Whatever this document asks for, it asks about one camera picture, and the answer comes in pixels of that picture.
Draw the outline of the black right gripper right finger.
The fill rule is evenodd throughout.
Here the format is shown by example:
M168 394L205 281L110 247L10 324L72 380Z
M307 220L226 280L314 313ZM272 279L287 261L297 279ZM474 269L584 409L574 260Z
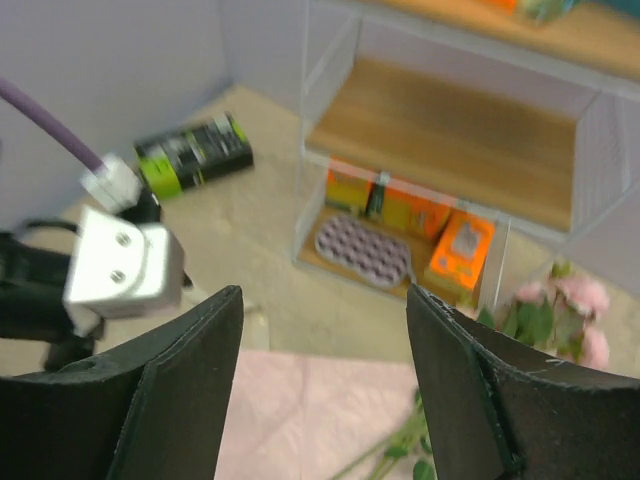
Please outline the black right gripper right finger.
M438 478L638 478L637 379L537 351L416 285L406 315Z

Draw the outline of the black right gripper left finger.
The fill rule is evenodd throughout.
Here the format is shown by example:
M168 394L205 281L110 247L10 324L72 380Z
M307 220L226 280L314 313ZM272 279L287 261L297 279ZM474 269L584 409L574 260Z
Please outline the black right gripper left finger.
M1 381L5 479L211 479L243 330L230 285L55 373Z

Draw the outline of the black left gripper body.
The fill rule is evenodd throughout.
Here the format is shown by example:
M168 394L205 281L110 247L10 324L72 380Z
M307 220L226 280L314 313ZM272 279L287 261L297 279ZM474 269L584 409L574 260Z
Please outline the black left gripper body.
M45 370L61 370L94 354L105 321L77 334L63 305L71 256L36 248L19 240L32 229L54 228L78 233L76 224L60 219L29 220L15 231L1 233L1 337L48 345Z

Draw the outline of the pink flower bunch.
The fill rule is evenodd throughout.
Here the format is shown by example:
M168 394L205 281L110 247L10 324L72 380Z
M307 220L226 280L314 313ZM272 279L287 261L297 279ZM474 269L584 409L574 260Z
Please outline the pink flower bunch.
M471 307L465 298L454 311L503 333L552 357L602 369L608 365L609 345L604 333L594 327L599 307L609 305L606 289L597 281L580 280L569 262L555 262L547 280L523 286L511 302L506 316L483 307ZM422 394L415 390L413 407L401 426L374 444L334 475L344 479L366 460L376 456L368 479L383 479L405 458L413 460L414 479L438 477Z

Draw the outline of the pink wrapping paper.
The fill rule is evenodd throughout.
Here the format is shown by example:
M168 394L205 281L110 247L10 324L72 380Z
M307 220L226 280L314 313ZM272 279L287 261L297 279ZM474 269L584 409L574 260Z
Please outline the pink wrapping paper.
M215 476L330 479L401 427L416 387L408 364L243 350Z

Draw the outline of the orange blister pack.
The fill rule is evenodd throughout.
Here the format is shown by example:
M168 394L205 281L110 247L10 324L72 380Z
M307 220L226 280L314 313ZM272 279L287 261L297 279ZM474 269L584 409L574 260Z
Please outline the orange blister pack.
M425 280L455 294L472 294L495 232L493 222L468 212L453 211L424 269Z

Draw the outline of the black green product box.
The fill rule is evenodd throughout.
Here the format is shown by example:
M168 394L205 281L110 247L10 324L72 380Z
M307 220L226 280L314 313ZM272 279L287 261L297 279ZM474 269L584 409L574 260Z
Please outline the black green product box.
M141 177L160 199L254 166L250 142L229 112L134 144Z

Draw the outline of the purple wavy pad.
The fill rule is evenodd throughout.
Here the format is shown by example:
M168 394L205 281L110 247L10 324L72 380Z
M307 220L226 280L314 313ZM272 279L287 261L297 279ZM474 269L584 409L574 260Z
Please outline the purple wavy pad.
M315 251L383 290L416 281L409 245L347 214L325 220L314 237Z

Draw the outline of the orange box on shelf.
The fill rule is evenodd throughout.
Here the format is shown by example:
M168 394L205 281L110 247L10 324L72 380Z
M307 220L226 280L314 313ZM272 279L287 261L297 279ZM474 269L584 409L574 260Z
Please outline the orange box on shelf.
M401 232L437 240L452 208L404 190L392 188L390 177L381 172L371 184L366 215Z

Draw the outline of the orange green box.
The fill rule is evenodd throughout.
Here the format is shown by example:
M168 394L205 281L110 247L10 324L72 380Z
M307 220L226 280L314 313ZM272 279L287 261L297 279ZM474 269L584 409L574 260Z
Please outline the orange green box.
M366 211L371 189L371 180L329 169L325 187L325 204L361 215Z

